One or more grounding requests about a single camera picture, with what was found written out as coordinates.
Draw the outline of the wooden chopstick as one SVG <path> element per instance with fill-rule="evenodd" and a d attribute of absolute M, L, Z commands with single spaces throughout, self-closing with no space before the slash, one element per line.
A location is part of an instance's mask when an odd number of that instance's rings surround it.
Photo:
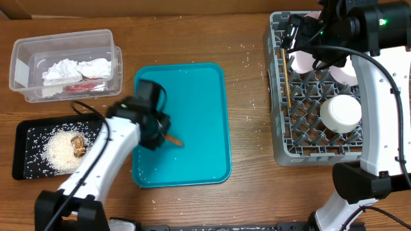
<path fill-rule="evenodd" d="M 288 83 L 288 68 L 286 64 L 286 52 L 285 49 L 281 49 L 282 52 L 282 59 L 283 59 L 283 71 L 284 71 L 284 82 L 285 82 L 285 89 L 286 89 L 286 98 L 288 103 L 288 108 L 292 107 L 292 102 L 290 99 L 290 86 Z"/>

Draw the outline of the pale green bowl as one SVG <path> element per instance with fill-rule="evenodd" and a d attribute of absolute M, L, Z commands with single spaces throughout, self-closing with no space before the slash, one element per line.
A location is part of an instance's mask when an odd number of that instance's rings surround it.
<path fill-rule="evenodd" d="M 353 131 L 362 118 L 361 104 L 348 95 L 338 95 L 327 99 L 320 107 L 323 124 L 336 133 Z"/>

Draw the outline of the white napkin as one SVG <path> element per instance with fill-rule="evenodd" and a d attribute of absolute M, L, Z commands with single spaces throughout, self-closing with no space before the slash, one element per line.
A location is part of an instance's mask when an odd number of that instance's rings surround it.
<path fill-rule="evenodd" d="M 97 58 L 88 62 L 79 62 L 76 70 L 90 79 L 108 78 L 111 75 L 112 64 L 105 58 Z"/>
<path fill-rule="evenodd" d="M 74 83 L 82 80 L 82 75 L 77 71 L 78 62 L 68 58 L 53 64 L 46 72 L 42 73 L 43 86 L 50 86 L 50 88 L 42 89 L 42 97 L 49 98 L 55 94 L 62 93 L 63 87 L 56 87 L 56 85 L 65 83 Z"/>

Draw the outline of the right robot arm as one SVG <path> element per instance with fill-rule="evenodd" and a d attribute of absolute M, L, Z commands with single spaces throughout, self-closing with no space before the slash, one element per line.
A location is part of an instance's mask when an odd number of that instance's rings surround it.
<path fill-rule="evenodd" d="M 335 191 L 305 230 L 363 230 L 356 218 L 410 188 L 410 5 L 323 1 L 318 19 L 293 14 L 281 39 L 325 66 L 353 64 L 362 107 L 362 154 L 333 166 Z"/>

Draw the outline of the large pink plate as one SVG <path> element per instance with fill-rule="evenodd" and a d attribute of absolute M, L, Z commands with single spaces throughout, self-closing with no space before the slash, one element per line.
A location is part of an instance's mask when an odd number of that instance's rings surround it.
<path fill-rule="evenodd" d="M 304 16 L 305 21 L 296 30 L 296 35 L 292 41 L 292 48 L 294 48 L 297 39 L 299 40 L 299 45 L 303 45 L 321 30 L 324 24 L 319 22 L 319 17 L 320 12 L 310 12 Z M 295 51 L 289 53 L 289 57 L 293 57 L 291 69 L 298 74 L 309 73 L 313 70 L 312 64 L 315 59 L 311 54 L 304 51 Z"/>

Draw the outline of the orange carrot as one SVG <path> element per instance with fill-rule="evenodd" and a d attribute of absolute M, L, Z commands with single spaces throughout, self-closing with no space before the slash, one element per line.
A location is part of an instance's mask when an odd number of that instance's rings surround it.
<path fill-rule="evenodd" d="M 170 134 L 167 134 L 165 136 L 165 140 L 172 143 L 172 144 L 174 144 L 174 145 L 176 145 L 176 146 L 178 146 L 178 147 L 183 147 L 184 146 L 184 143 L 182 141 L 178 140 L 177 138 L 173 137 Z"/>

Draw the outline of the red snack wrapper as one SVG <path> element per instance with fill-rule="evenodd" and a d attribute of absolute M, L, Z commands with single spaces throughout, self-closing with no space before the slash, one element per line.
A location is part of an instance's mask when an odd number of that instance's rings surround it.
<path fill-rule="evenodd" d="M 72 85 L 66 87 L 67 93 L 88 93 L 88 92 L 101 92 L 107 90 L 107 83 L 87 83 L 80 85 Z"/>

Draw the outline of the gold foil wrapper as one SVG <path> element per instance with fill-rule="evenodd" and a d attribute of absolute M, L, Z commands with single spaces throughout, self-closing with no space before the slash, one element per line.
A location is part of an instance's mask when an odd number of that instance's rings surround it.
<path fill-rule="evenodd" d="M 76 158 L 83 157 L 86 154 L 86 147 L 82 136 L 77 135 L 71 139 L 73 154 Z"/>

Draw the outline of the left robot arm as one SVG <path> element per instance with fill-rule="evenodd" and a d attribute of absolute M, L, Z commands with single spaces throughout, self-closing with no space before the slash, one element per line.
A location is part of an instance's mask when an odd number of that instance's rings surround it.
<path fill-rule="evenodd" d="M 35 202 L 36 230 L 138 230 L 139 223 L 107 218 L 103 204 L 125 159 L 137 146 L 156 150 L 166 140 L 171 122 L 158 105 L 166 91 L 141 80 L 134 96 L 114 103 L 92 148 L 74 173 L 55 191 L 42 191 Z"/>

